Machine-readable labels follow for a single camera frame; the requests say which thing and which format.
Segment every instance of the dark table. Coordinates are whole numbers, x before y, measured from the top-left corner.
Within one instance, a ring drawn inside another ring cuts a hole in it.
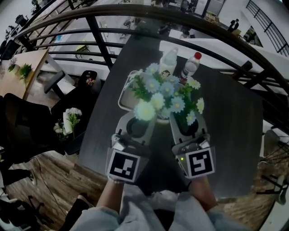
[[[79,154],[80,165],[105,174],[111,136],[119,119],[127,113],[117,104],[127,75],[158,63],[161,56],[160,51],[132,44],[122,49],[91,115]],[[186,59],[178,57],[175,75],[185,62]],[[194,78],[201,83],[203,115],[211,135],[210,144],[215,147],[216,172],[208,177],[213,192],[217,198],[248,194],[261,148],[262,99],[229,76],[204,65],[200,65]],[[150,144],[153,159],[140,177],[141,188],[186,190],[186,181],[171,151],[169,125],[158,124],[153,136]]]

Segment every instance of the water bottle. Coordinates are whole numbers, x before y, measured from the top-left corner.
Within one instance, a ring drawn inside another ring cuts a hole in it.
[[[165,52],[159,62],[159,73],[165,79],[173,74],[177,65],[177,52],[178,49],[174,47],[169,52]]]
[[[182,70],[180,74],[180,80],[182,84],[186,83],[188,76],[192,76],[198,70],[201,57],[202,57],[202,54],[199,52],[196,52],[194,56],[192,56],[191,58],[187,60],[184,66],[184,69]]]

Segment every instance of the flower pot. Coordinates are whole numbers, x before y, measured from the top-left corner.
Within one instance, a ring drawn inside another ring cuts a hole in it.
[[[15,66],[14,66],[13,70],[11,71],[11,73],[16,74],[19,71],[19,69],[20,69],[20,66],[15,64]]]

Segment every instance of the red bottle cap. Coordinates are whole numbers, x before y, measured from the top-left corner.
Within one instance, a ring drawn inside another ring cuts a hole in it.
[[[195,53],[195,58],[196,58],[196,59],[200,60],[201,57],[202,57],[202,54],[201,54],[201,53],[199,53],[199,52],[196,52],[196,53]]]

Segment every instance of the wooden floor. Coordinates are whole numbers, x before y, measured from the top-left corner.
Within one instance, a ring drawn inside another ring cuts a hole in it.
[[[0,68],[0,80],[2,74],[3,68]],[[53,91],[49,94],[43,92],[43,85],[50,77],[51,74],[40,74],[28,96],[28,101],[44,104],[51,108],[59,100]],[[78,166],[76,164],[77,155],[62,156],[56,152],[47,152],[36,158],[28,163],[13,165],[12,169],[33,169],[37,185],[32,185],[29,179],[23,179],[7,186],[6,193],[10,198],[18,198],[26,202],[28,202],[28,196],[32,195],[35,202],[44,203],[45,206],[41,208],[40,213],[48,216],[54,223],[42,226],[42,230],[53,229],[56,231],[63,224],[67,212],[80,193],[87,193],[91,202],[94,204],[97,202],[105,186],[106,177]],[[287,175],[288,171],[287,163],[259,164],[251,193],[238,198],[219,199],[220,207],[252,230],[258,230],[274,202],[274,196],[256,195],[257,191],[272,188],[272,185],[261,179],[261,175]]]

